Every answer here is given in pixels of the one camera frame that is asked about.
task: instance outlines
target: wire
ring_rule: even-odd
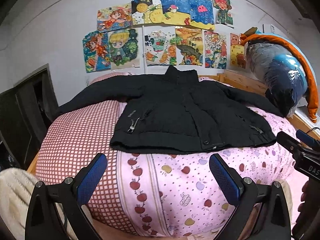
[[[311,132],[311,131],[313,131],[313,130],[315,130],[315,129],[319,129],[320,130],[320,128],[319,127],[314,127],[314,128],[311,128],[309,131],[307,131],[306,133],[309,133],[309,132]]]

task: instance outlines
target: black jacket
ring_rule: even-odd
[[[265,97],[198,81],[196,70],[115,76],[85,88],[59,114],[127,98],[110,145],[129,153],[189,154],[276,142],[268,122],[245,104],[281,116]]]

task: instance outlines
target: metal bolt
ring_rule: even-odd
[[[249,178],[249,177],[245,177],[245,178],[243,179],[243,181],[244,181],[246,184],[251,184],[251,183],[252,183],[252,179]]]
[[[36,183],[36,187],[41,187],[41,186],[42,186],[42,184],[43,184],[43,182],[42,182],[42,181],[38,181],[38,182]]]
[[[280,184],[279,181],[275,181],[275,182],[273,183],[273,185],[275,185],[276,187],[281,187],[281,184]]]
[[[68,177],[64,180],[64,183],[66,183],[66,184],[70,184],[71,182],[73,182],[73,178],[71,178],[71,177]]]

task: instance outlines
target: colorful poster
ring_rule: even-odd
[[[133,25],[163,22],[161,0],[131,0]]]
[[[180,65],[202,65],[203,40],[201,29],[176,26],[176,44],[183,55]]]
[[[145,36],[147,64],[150,65],[176,65],[176,35],[154,31]]]
[[[230,13],[232,9],[230,0],[212,0],[212,2],[213,6],[219,9],[217,23],[234,28],[232,14]]]
[[[161,0],[161,3],[165,24],[190,25],[188,0]]]
[[[211,0],[188,0],[190,4],[190,25],[201,29],[214,30]]]
[[[132,26],[131,3],[98,11],[97,30],[109,32]]]
[[[230,33],[230,65],[245,69],[244,46],[240,45],[240,37]]]
[[[91,32],[84,37],[82,43],[87,73],[111,69],[106,33]]]
[[[139,66],[136,29],[109,32],[111,69]]]
[[[204,31],[206,68],[227,68],[227,36],[213,31]]]

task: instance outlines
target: pink bedspread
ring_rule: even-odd
[[[142,236],[189,236],[220,228],[234,208],[209,170],[211,154],[114,151],[109,142],[123,108],[117,101],[105,101],[60,116],[42,143],[36,175],[48,184],[60,183],[75,176],[97,153],[104,153],[108,168],[88,204],[95,219]],[[295,138],[286,119],[250,108],[268,121],[274,134],[283,130]],[[277,143],[218,153],[242,177],[256,183],[270,184],[293,171],[291,154]]]

